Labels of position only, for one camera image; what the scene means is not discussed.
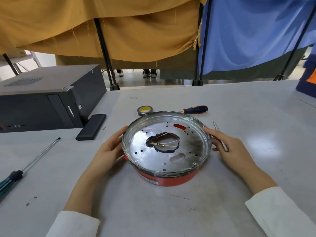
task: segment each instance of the red oval hole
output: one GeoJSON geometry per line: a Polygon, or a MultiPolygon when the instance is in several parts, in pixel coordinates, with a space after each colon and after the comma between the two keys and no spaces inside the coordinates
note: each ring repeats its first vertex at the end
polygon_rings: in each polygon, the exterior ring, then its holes
{"type": "Polygon", "coordinates": [[[179,124],[174,124],[173,126],[179,128],[179,129],[181,129],[181,130],[185,130],[185,129],[186,129],[185,126],[179,125],[179,124]]]}

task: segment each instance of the computer vent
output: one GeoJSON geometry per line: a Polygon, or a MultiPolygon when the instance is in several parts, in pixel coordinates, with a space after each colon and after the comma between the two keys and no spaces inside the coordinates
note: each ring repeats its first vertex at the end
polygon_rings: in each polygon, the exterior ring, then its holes
{"type": "Polygon", "coordinates": [[[42,77],[34,77],[34,78],[23,78],[20,80],[13,81],[9,84],[4,85],[4,87],[18,87],[18,86],[28,86],[33,83],[36,83],[43,79],[42,77]]]}

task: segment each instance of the person's leg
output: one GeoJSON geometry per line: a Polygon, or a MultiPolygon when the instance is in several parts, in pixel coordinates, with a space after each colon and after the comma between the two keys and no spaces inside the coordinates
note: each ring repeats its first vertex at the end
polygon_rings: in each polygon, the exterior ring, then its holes
{"type": "Polygon", "coordinates": [[[118,76],[119,76],[119,77],[124,76],[123,70],[117,69],[116,71],[118,72],[118,76]]]}
{"type": "Polygon", "coordinates": [[[151,75],[152,78],[156,78],[156,76],[157,76],[156,69],[151,69],[150,70],[150,75],[151,75]]]}
{"type": "Polygon", "coordinates": [[[149,69],[143,69],[143,78],[146,78],[146,77],[150,77],[150,71],[149,69]]]}

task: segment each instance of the central opening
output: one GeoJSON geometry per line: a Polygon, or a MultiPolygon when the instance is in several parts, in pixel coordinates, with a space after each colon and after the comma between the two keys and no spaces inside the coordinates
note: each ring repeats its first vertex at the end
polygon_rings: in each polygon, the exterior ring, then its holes
{"type": "Polygon", "coordinates": [[[157,152],[173,153],[179,148],[179,136],[169,132],[163,132],[151,136],[146,140],[146,146],[154,147],[157,152]]]}

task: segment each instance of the metal plate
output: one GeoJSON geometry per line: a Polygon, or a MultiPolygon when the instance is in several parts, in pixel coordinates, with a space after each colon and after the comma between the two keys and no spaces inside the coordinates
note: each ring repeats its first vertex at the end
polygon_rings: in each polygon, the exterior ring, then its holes
{"type": "MultiPolygon", "coordinates": [[[[204,124],[190,115],[173,111],[153,112],[130,124],[123,135],[123,150],[131,163],[152,173],[175,174],[191,171],[203,163],[211,149],[210,135],[202,127],[204,124]],[[174,124],[184,126],[185,130],[174,124]],[[180,144],[174,153],[162,153],[146,145],[148,138],[164,132],[179,137],[180,144]]],[[[177,145],[177,142],[173,142],[174,139],[164,142],[162,139],[163,137],[159,138],[161,144],[170,145],[163,148],[175,149],[171,147],[177,145]]]]}

